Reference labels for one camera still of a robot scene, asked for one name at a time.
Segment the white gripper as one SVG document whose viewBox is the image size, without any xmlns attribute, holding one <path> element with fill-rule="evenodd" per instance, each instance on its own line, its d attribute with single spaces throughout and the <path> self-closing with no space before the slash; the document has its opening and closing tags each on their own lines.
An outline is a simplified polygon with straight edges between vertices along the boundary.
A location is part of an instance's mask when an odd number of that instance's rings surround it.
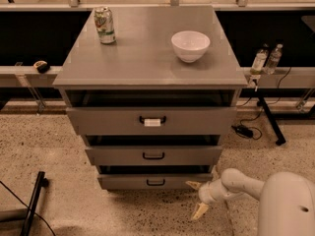
<svg viewBox="0 0 315 236">
<path fill-rule="evenodd" d="M 206 183 L 200 183 L 196 181 L 186 181 L 186 184 L 194 190 L 198 190 L 198 196 L 201 203 L 195 205 L 194 211 L 191 215 L 192 220 L 198 220 L 209 209 L 209 204 L 219 202 L 227 197 L 228 188 L 225 187 L 218 179 L 216 181 L 208 181 Z"/>
</svg>

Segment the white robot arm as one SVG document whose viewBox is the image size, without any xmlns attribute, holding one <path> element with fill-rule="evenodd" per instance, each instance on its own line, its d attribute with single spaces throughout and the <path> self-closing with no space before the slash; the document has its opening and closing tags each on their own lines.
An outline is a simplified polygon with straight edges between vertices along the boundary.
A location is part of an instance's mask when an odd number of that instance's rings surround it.
<svg viewBox="0 0 315 236">
<path fill-rule="evenodd" d="M 263 182 L 228 168 L 216 181 L 186 184 L 200 199 L 192 220 L 212 203 L 250 196 L 259 202 L 257 236 L 315 236 L 315 184 L 302 176 L 278 172 Z"/>
</svg>

